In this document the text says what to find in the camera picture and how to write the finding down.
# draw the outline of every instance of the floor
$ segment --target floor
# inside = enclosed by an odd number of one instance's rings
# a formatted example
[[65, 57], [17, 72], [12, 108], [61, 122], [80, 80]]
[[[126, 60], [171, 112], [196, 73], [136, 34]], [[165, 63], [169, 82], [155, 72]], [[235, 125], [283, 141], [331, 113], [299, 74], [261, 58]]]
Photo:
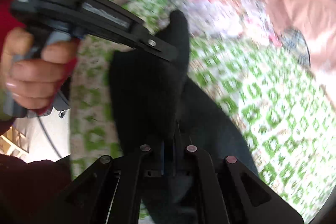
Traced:
[[[70, 110], [68, 110], [65, 116], [61, 119], [58, 116], [58, 111], [53, 109], [50, 115], [42, 117], [41, 120], [61, 156], [65, 157], [69, 155]], [[25, 162], [38, 160], [59, 160], [59, 157], [44, 135], [37, 118], [16, 119], [14, 126], [26, 135], [29, 155], [22, 157]]]

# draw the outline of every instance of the black fabric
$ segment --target black fabric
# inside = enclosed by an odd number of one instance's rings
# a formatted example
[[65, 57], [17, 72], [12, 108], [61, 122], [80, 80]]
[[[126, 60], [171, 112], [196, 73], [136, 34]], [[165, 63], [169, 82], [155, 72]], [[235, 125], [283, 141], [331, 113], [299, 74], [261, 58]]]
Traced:
[[[117, 52], [110, 66], [110, 96], [121, 148], [131, 153], [149, 135], [172, 138], [176, 121], [182, 134], [213, 158], [236, 156], [258, 175], [248, 147], [228, 116], [186, 75], [188, 25], [182, 12], [172, 12], [170, 25], [156, 36], [174, 45], [179, 56], [168, 63], [146, 52]], [[142, 185], [142, 200], [156, 224], [197, 223], [188, 200], [191, 177], [151, 179]]]
[[141, 50], [116, 52], [110, 67], [111, 100], [120, 144], [125, 154], [143, 144], [148, 135], [171, 138], [189, 60], [188, 24], [180, 11], [157, 37], [177, 47], [167, 62]]

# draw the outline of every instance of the patterned fabric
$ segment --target patterned fabric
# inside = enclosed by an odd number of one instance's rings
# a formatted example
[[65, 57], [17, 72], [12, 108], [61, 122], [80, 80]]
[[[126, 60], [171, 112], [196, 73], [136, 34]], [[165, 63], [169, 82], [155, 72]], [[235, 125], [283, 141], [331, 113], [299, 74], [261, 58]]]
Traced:
[[[124, 8], [154, 32], [173, 6], [129, 0]], [[89, 37], [80, 49], [71, 92], [75, 175], [101, 155], [121, 155], [107, 83], [116, 47], [125, 46]], [[189, 76], [241, 130], [260, 178], [308, 223], [336, 179], [336, 116], [323, 90], [285, 49], [258, 47], [247, 37], [193, 37], [190, 50]], [[144, 207], [139, 223], [152, 223]]]
[[195, 37], [250, 37], [255, 44], [281, 46], [259, 0], [171, 0], [187, 17]]
[[310, 67], [310, 55], [306, 40], [302, 32], [295, 28], [287, 28], [280, 35], [282, 47], [288, 50], [297, 62], [306, 67]]

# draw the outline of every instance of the metal screw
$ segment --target metal screw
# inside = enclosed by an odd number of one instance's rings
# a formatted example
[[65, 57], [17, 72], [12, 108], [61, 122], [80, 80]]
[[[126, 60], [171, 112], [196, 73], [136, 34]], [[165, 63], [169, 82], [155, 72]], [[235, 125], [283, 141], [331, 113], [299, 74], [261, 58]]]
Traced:
[[188, 146], [187, 146], [187, 150], [188, 150], [189, 152], [196, 152], [197, 147], [194, 146], [194, 145], [188, 145]]
[[111, 161], [111, 157], [110, 156], [102, 156], [102, 157], [100, 157], [99, 161], [102, 164], [108, 164]]
[[235, 164], [237, 162], [237, 158], [235, 156], [227, 156], [226, 161], [230, 164]]
[[156, 42], [152, 39], [148, 40], [148, 44], [155, 47], [156, 46]]
[[143, 144], [142, 146], [140, 146], [140, 150], [143, 152], [147, 152], [151, 149], [151, 147], [148, 144]]

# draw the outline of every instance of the fingernail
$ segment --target fingernail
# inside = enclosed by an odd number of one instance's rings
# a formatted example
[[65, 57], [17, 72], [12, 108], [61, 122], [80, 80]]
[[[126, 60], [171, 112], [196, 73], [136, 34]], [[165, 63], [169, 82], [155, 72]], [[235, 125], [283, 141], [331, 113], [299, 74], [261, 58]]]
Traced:
[[16, 84], [8, 81], [8, 82], [6, 82], [6, 86], [14, 88], [14, 87], [16, 87]]

